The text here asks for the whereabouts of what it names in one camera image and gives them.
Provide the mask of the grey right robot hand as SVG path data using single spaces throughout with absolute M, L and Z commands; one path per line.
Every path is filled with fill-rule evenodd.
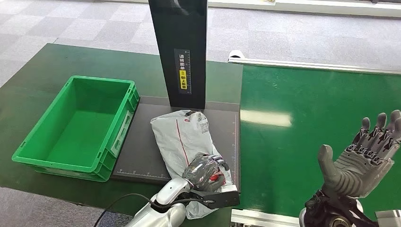
M 336 160 L 332 147 L 321 145 L 317 159 L 324 188 L 339 196 L 368 196 L 394 165 L 393 156 L 400 147 L 400 110 L 392 111 L 390 121 L 386 113 L 380 113 L 374 127 L 368 117 L 363 118 L 354 139 Z

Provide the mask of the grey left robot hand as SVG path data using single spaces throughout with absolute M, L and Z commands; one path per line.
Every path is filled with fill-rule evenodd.
M 229 171 L 226 161 L 219 155 L 198 153 L 182 174 L 192 187 L 201 192 L 216 192 L 224 184 L 221 171 Z

